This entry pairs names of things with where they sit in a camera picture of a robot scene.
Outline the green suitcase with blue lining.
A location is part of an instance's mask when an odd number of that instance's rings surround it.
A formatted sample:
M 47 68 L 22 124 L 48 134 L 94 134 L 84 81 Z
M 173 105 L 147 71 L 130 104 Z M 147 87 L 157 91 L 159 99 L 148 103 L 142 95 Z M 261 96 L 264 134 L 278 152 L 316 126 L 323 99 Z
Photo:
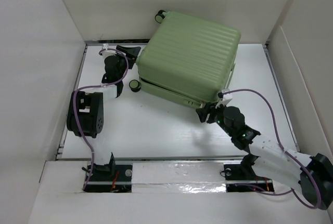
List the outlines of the green suitcase with blue lining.
M 233 76 L 241 32 L 224 24 L 160 10 L 160 24 L 136 60 L 141 89 L 194 109 L 217 102 Z

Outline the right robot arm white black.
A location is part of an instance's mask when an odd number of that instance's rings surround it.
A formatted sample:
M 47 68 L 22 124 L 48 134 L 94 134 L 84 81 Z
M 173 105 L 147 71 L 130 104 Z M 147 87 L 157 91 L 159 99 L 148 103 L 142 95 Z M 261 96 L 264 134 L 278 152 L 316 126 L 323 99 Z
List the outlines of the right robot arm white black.
M 332 163 L 318 153 L 315 156 L 283 149 L 259 131 L 245 124 L 237 107 L 208 103 L 196 109 L 202 123 L 216 123 L 233 145 L 247 155 L 242 159 L 243 177 L 255 176 L 278 181 L 297 191 L 312 205 L 327 210 L 332 203 Z

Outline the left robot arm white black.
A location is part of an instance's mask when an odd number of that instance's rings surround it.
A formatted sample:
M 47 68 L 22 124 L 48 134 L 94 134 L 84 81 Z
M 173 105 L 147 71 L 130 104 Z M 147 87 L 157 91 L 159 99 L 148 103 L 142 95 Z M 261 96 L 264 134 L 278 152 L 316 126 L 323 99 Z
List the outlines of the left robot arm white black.
M 117 45 L 111 48 L 104 45 L 98 53 L 104 62 L 104 73 L 99 84 L 79 87 L 71 94 L 66 125 L 68 131 L 80 137 L 90 151 L 91 166 L 84 169 L 89 176 L 96 170 L 106 181 L 116 175 L 116 168 L 112 164 L 95 164 L 95 149 L 89 139 L 95 139 L 101 133 L 104 127 L 104 100 L 122 94 L 123 80 L 133 68 L 140 51 L 140 47 Z

